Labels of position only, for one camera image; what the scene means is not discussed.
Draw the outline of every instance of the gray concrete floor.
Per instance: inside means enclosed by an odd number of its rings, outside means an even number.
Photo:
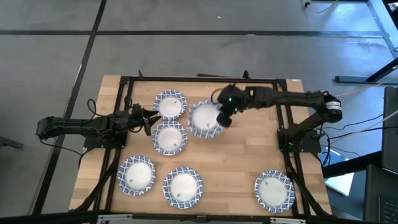
[[[398,34],[384,6],[379,0],[372,2],[395,43]],[[312,6],[321,9],[328,4],[313,2]],[[0,29],[90,30],[99,5],[100,0],[1,1]],[[314,14],[304,10],[299,0],[112,0],[99,29],[375,31],[377,26],[360,2],[339,2],[323,14]],[[0,150],[0,217],[30,213],[50,150],[36,138],[36,123],[63,114],[87,40],[88,36],[0,35],[0,136],[25,144],[24,150]],[[334,76],[369,76],[391,60],[380,38],[97,36],[73,117],[91,116],[86,101],[96,98],[103,75],[137,75],[140,69],[147,76],[209,73],[239,77],[249,70],[252,77],[302,79],[305,90],[339,94],[363,86],[336,84]],[[344,118],[333,126],[381,114],[383,91],[375,87],[341,97]],[[64,143],[76,151],[82,145],[79,136],[67,136]],[[365,155],[381,149],[381,132],[358,134],[335,146]],[[68,210],[77,160],[74,154],[61,153],[44,213]]]

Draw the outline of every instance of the wooden tabletop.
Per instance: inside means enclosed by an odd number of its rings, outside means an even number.
[[[113,112],[118,93],[120,76],[104,76],[99,90],[97,108],[99,114]],[[268,86],[260,83],[238,83]],[[187,98],[187,111],[177,121],[187,129],[188,110],[199,100],[206,100],[211,93],[226,86],[226,83],[202,82],[134,82],[132,101],[151,110],[158,93],[166,89],[181,91]],[[300,80],[287,80],[288,91],[303,91]],[[295,123],[309,116],[307,108],[292,107]],[[143,131],[129,133],[127,144],[122,150],[119,164],[133,155],[144,155],[154,161],[156,182],[145,195],[133,197],[121,192],[116,181],[112,212],[123,213],[162,213],[162,214],[207,214],[207,215],[256,215],[267,216],[270,212],[263,209],[254,197],[254,182],[258,175],[267,169],[285,172],[283,155],[279,151],[276,129],[279,127],[275,107],[261,110],[247,110],[234,115],[230,128],[214,139],[199,139],[188,131],[186,148],[175,156],[158,154],[150,137]],[[104,149],[94,149],[81,161],[70,208],[76,208],[91,192],[98,182]],[[305,183],[315,200],[323,209],[331,213],[322,169],[313,155],[301,153]],[[192,208],[181,210],[169,205],[162,191],[162,182],[166,175],[176,167],[194,168],[203,179],[204,193],[200,201]],[[100,208],[104,207],[104,187]],[[298,187],[295,188],[299,211],[302,211],[302,199]],[[291,215],[291,210],[279,215]]]

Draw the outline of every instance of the white plate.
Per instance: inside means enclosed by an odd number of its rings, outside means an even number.
[[[224,130],[224,127],[217,122],[220,108],[219,103],[212,103],[210,100],[199,101],[189,110],[188,129],[199,138],[216,137]]]
[[[164,179],[163,193],[171,206],[179,209],[190,208],[201,198],[203,182],[194,169],[178,167]]]
[[[187,99],[178,90],[164,90],[155,98],[154,110],[164,120],[176,119],[187,109]]]
[[[122,163],[118,172],[123,193],[140,196],[155,184],[155,165],[145,156],[132,156]]]
[[[254,184],[254,195],[260,205],[272,213],[288,210],[294,203],[292,181],[277,170],[266,170]]]
[[[163,155],[172,156],[183,149],[188,141],[188,134],[177,121],[164,121],[158,124],[152,132],[152,142],[155,150]]]

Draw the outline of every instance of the blue and white plate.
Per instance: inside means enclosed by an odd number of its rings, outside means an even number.
[[[155,150],[163,155],[172,156],[185,149],[188,134],[177,121],[164,121],[157,125],[152,132],[152,142]]]
[[[254,195],[260,205],[272,213],[288,210],[295,200],[292,181],[277,170],[266,170],[254,184]]]
[[[190,208],[201,198],[203,182],[194,169],[178,167],[164,179],[163,193],[171,206],[179,209]]]
[[[178,90],[164,90],[155,98],[154,110],[164,120],[176,119],[187,109],[187,99]]]
[[[212,103],[211,100],[199,101],[189,110],[188,129],[199,138],[215,138],[224,130],[217,122],[220,108],[221,104]]]
[[[118,172],[123,193],[140,196],[155,184],[155,165],[145,156],[132,156],[122,163]]]

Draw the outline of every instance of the blue patterned plate rim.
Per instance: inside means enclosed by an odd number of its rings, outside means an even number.
[[[262,181],[270,177],[279,179],[286,189],[285,200],[277,206],[272,206],[265,203],[261,198],[259,192],[260,184],[262,183]],[[280,213],[288,210],[293,205],[295,200],[293,182],[285,174],[277,170],[265,170],[262,174],[259,175],[259,177],[256,179],[256,183],[254,184],[254,195],[256,196],[256,199],[260,203],[260,205],[272,213]]]
[[[161,132],[161,130],[165,129],[165,128],[169,128],[169,127],[174,127],[175,129],[177,129],[181,135],[182,135],[182,141],[181,144],[174,150],[166,150],[163,149],[157,138],[159,133]],[[180,153],[183,149],[185,149],[185,147],[187,146],[187,141],[188,141],[188,134],[187,131],[185,130],[185,128],[182,126],[181,123],[179,123],[178,121],[172,121],[172,120],[168,120],[168,121],[164,121],[163,123],[160,123],[156,126],[156,128],[154,129],[154,131],[152,132],[152,143],[154,143],[154,147],[155,150],[165,156],[172,156],[172,155],[176,155],[177,153]]]
[[[178,99],[179,102],[181,102],[181,110],[179,112],[179,114],[176,114],[173,117],[168,117],[165,116],[161,113],[161,111],[159,110],[159,105],[160,102],[163,99],[166,99],[168,97],[174,97],[176,99]],[[155,97],[155,101],[154,101],[154,110],[155,111],[159,111],[159,115],[164,119],[164,120],[168,120],[168,119],[177,119],[179,116],[181,116],[182,114],[184,114],[185,110],[187,109],[187,99],[185,98],[185,96],[179,92],[178,90],[164,90],[162,92],[160,92],[156,97]]]
[[[222,125],[220,125],[219,122],[217,122],[216,125],[209,130],[202,130],[202,129],[197,128],[192,121],[192,116],[193,116],[195,110],[202,105],[213,105],[218,110],[222,106],[220,103],[211,102],[211,100],[205,100],[205,101],[201,100],[197,104],[193,105],[193,107],[190,108],[189,114],[188,114],[188,129],[192,132],[192,134],[194,136],[197,136],[199,138],[202,138],[202,139],[215,138],[217,135],[219,135],[224,130],[224,127],[222,127]]]
[[[143,163],[147,164],[150,167],[151,174],[152,174],[149,184],[146,187],[144,187],[143,189],[139,189],[139,190],[131,188],[127,184],[127,180],[126,180],[126,172],[127,172],[128,168],[137,162],[143,162]],[[120,189],[122,190],[123,193],[131,195],[131,196],[140,196],[140,195],[145,194],[148,190],[150,190],[154,186],[155,179],[156,179],[155,164],[148,157],[145,157],[142,155],[136,155],[136,156],[132,156],[132,157],[128,158],[126,161],[124,161],[121,164],[119,171],[118,171],[118,180],[119,180]]]
[[[180,200],[177,200],[171,193],[171,183],[172,180],[175,176],[179,174],[189,174],[191,175],[197,182],[197,191],[195,193],[195,196],[192,197],[189,201],[182,202]],[[194,205],[196,205],[201,199],[201,196],[203,194],[203,181],[201,176],[197,173],[196,170],[183,166],[183,167],[178,167],[172,170],[169,174],[167,174],[166,178],[163,180],[163,194],[164,197],[166,198],[167,203],[171,204],[174,208],[179,208],[179,209],[187,209],[190,208]]]

